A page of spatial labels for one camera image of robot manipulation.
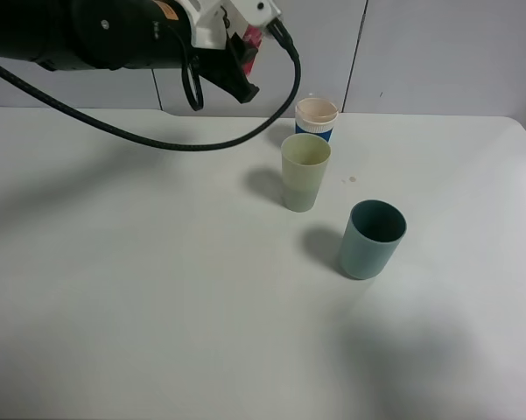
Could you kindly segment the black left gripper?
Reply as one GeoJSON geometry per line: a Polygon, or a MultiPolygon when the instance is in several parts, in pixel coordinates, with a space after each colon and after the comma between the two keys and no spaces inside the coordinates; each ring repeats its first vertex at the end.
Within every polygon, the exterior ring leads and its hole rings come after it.
{"type": "Polygon", "coordinates": [[[251,102],[259,88],[242,70],[241,37],[229,37],[222,1],[155,1],[154,45],[160,48],[162,68],[178,68],[187,57],[198,75],[213,83],[239,103],[251,102]]]}

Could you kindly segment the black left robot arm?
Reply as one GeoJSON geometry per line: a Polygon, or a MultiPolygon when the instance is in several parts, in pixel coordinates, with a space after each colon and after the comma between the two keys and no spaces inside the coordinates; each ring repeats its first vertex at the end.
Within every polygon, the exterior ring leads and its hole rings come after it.
{"type": "Polygon", "coordinates": [[[257,49],[229,35],[227,11],[215,23],[221,49],[193,44],[193,21],[182,1],[0,1],[0,57],[48,71],[172,68],[193,110],[204,106],[207,80],[240,103],[259,88],[243,67],[257,49]]]}

